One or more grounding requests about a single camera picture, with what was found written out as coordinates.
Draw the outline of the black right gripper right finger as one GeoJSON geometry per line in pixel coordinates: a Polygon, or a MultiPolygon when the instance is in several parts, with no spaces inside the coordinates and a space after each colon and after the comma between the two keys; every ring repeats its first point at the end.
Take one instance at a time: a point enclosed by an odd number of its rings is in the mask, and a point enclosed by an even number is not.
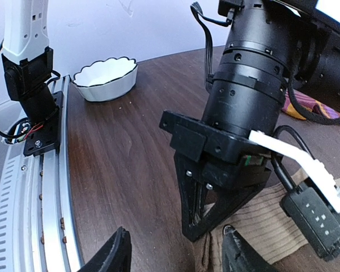
{"type": "Polygon", "coordinates": [[[222,271],[277,271],[231,225],[223,227],[222,271]]]}

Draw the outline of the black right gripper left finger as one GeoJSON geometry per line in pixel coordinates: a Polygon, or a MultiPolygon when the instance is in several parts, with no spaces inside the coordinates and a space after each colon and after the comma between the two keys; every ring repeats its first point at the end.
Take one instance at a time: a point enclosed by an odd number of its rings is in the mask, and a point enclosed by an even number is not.
{"type": "Polygon", "coordinates": [[[119,227],[79,271],[131,271],[130,232],[119,227]]]}

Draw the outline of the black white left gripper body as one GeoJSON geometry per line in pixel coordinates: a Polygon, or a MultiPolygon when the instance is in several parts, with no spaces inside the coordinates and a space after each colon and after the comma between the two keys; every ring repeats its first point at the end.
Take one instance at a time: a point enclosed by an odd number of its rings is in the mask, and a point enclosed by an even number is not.
{"type": "Polygon", "coordinates": [[[340,23],[316,1],[220,1],[229,28],[219,66],[205,30],[205,86],[200,120],[169,110],[160,128],[170,145],[181,196],[182,233],[197,241],[266,185],[270,151],[251,131],[272,135],[287,83],[340,113],[340,23]]]}

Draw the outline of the tan ribbed sock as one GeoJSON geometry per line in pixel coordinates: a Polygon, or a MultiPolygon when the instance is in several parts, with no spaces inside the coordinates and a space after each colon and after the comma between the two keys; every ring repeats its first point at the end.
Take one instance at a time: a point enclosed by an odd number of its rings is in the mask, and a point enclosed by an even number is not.
{"type": "Polygon", "coordinates": [[[317,257],[279,202],[281,184],[264,189],[225,222],[195,242],[195,270],[222,270],[223,228],[233,226],[278,271],[340,271],[340,256],[330,262],[317,257]]]}

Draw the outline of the purple orange striped sock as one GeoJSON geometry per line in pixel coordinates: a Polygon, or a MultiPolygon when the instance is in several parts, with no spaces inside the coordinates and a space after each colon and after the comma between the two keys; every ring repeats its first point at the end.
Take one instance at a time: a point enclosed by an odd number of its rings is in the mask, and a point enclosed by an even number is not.
{"type": "MultiPolygon", "coordinates": [[[[306,110],[313,112],[317,115],[324,116],[328,119],[335,119],[340,117],[340,113],[335,111],[334,109],[331,109],[330,107],[326,106],[325,104],[295,90],[294,91],[295,97],[297,101],[300,103],[301,106],[303,106],[306,110]]],[[[291,104],[290,98],[288,96],[288,92],[286,92],[285,96],[286,100],[284,103],[284,106],[282,108],[282,111],[289,116],[293,118],[297,118],[299,120],[306,120],[305,117],[300,115],[294,106],[291,104]]]]}

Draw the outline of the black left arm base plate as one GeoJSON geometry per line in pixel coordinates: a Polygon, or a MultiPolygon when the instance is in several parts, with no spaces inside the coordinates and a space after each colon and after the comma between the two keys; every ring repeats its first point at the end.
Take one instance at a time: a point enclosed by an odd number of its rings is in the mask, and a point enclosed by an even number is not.
{"type": "Polygon", "coordinates": [[[24,156],[37,156],[59,148],[61,143],[61,123],[63,114],[64,93],[53,94],[57,111],[53,117],[43,123],[43,127],[31,133],[25,140],[24,156]]]}

